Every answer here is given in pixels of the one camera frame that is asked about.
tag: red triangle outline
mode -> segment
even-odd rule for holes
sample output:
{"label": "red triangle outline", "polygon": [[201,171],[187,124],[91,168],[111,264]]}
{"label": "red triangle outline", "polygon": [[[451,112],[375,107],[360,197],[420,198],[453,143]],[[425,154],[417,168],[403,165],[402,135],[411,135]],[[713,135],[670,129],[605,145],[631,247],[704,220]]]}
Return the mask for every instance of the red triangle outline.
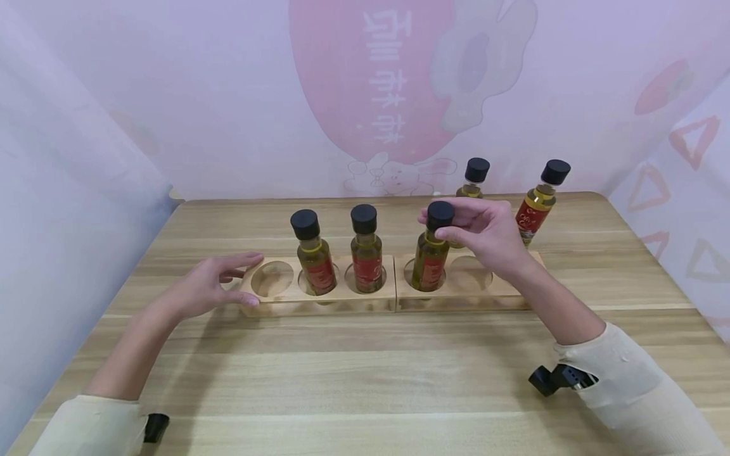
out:
{"label": "red triangle outline", "polygon": [[[712,260],[712,265],[715,267],[717,274],[708,274],[707,272],[696,271],[697,263],[700,258],[708,253]],[[700,282],[706,283],[730,283],[730,262],[708,242],[703,238],[698,238],[694,245],[692,255],[687,262],[687,272],[685,273],[688,279],[699,280]]]}
{"label": "red triangle outline", "polygon": [[657,231],[656,233],[648,234],[647,236],[644,236],[641,239],[641,242],[644,243],[644,245],[652,244],[654,242],[659,243],[659,248],[656,250],[656,253],[654,254],[654,258],[657,260],[661,257],[661,254],[664,253],[664,249],[666,249],[666,246],[669,243],[669,232],[668,231]]}
{"label": "red triangle outline", "polygon": [[[643,186],[645,179],[649,179],[651,182],[653,182],[661,195],[637,204],[639,190]],[[628,211],[638,212],[644,209],[648,209],[650,207],[661,206],[670,199],[672,199],[672,194],[669,192],[669,187],[666,185],[666,182],[664,181],[661,172],[659,172],[659,170],[654,165],[650,165],[649,163],[645,163],[644,165],[642,165],[641,169],[639,170],[639,179],[637,179],[636,187],[634,187],[634,191],[631,193],[631,197],[629,198]]]}
{"label": "red triangle outline", "polygon": [[[688,125],[673,130],[669,134],[669,143],[682,156],[682,158],[687,160],[687,163],[690,164],[692,169],[697,171],[700,163],[702,163],[704,153],[718,135],[720,123],[720,118],[716,115],[706,117],[702,120],[698,120],[697,122],[689,123]],[[702,131],[702,135],[699,137],[697,146],[694,150],[690,151],[684,136],[701,127],[704,127],[704,130]]]}

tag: oil bottle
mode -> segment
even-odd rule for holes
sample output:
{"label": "oil bottle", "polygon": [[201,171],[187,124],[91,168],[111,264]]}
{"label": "oil bottle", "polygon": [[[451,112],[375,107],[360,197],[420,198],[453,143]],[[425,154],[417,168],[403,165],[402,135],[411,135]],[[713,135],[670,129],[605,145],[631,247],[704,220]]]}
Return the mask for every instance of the oil bottle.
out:
{"label": "oil bottle", "polygon": [[329,244],[320,238],[317,213],[311,209],[302,209],[294,212],[290,221],[294,235],[299,240],[296,256],[299,257],[310,291],[314,295],[329,293],[337,285],[337,278]]}
{"label": "oil bottle", "polygon": [[449,244],[436,239],[436,230],[451,226],[454,208],[446,201],[434,201],[429,204],[426,214],[426,231],[418,237],[413,263],[411,285],[420,291],[434,291],[441,281],[441,276],[449,254]]}
{"label": "oil bottle", "polygon": [[517,211],[517,225],[525,247],[548,216],[556,202],[556,187],[563,183],[570,172],[570,165],[562,160],[550,160],[540,177],[541,182],[527,192],[520,210]]}
{"label": "oil bottle", "polygon": [[[464,172],[464,184],[456,191],[456,196],[466,196],[468,198],[483,198],[481,184],[487,178],[489,172],[489,162],[484,158],[470,158],[466,163],[466,171]],[[464,248],[463,245],[450,242],[449,245],[453,249]]]}
{"label": "oil bottle", "polygon": [[350,211],[355,237],[353,252],[355,285],[361,293],[373,293],[383,286],[383,242],[375,234],[377,211],[370,204],[358,204]]}

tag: wrist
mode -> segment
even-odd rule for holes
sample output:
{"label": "wrist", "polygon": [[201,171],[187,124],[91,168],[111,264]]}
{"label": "wrist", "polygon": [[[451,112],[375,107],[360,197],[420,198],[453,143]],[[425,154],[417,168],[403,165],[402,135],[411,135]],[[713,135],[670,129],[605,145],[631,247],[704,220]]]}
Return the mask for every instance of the wrist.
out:
{"label": "wrist", "polygon": [[497,273],[502,279],[508,281],[513,287],[519,290],[519,287],[523,284],[529,283],[539,276],[541,271],[545,268],[530,255],[527,250],[517,260],[511,262],[511,266],[506,268],[504,271]]}
{"label": "wrist", "polygon": [[176,306],[171,305],[161,296],[135,315],[135,319],[144,322],[145,326],[172,330],[183,321],[183,316],[177,311]]}

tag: wooden bottle holder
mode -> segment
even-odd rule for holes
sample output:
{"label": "wooden bottle holder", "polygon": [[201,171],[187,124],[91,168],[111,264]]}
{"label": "wooden bottle holder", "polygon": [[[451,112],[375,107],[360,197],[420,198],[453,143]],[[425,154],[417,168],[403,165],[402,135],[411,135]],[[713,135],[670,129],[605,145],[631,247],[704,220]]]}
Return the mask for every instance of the wooden bottle holder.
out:
{"label": "wooden bottle holder", "polygon": [[396,275],[393,256],[383,255],[383,287],[374,293],[360,293],[355,287],[353,259],[333,257],[337,286],[315,296],[307,293],[307,280],[297,257],[267,258],[246,272],[241,290],[258,297],[257,306],[241,305],[247,317],[342,314],[354,312],[390,313],[396,310]]}
{"label": "wooden bottle holder", "polygon": [[[538,253],[530,254],[542,264]],[[465,312],[527,309],[525,298],[509,283],[484,269],[468,250],[451,250],[438,290],[418,291],[410,285],[413,255],[396,256],[396,312]]]}
{"label": "wooden bottle holder", "polygon": [[[540,255],[531,252],[540,264]],[[383,255],[383,287],[374,293],[360,293],[355,287],[352,258],[333,257],[337,286],[315,296],[297,257],[267,258],[246,272],[241,290],[256,295],[258,306],[241,305],[247,317],[284,317],[343,313],[465,312],[496,309],[526,309],[518,291],[486,271],[474,255],[451,250],[446,259],[442,284],[425,293],[410,285],[413,255]]]}

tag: white sleeve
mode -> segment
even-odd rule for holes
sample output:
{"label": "white sleeve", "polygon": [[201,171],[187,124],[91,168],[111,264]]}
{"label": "white sleeve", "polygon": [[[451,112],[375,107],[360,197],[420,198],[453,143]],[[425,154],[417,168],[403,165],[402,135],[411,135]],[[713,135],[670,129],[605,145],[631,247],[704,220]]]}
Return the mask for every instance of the white sleeve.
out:
{"label": "white sleeve", "polygon": [[30,456],[138,455],[146,424],[136,401],[79,395],[61,404]]}
{"label": "white sleeve", "polygon": [[607,323],[598,338],[556,351],[560,363],[598,377],[577,393],[633,455],[728,454],[684,391],[620,328]]}

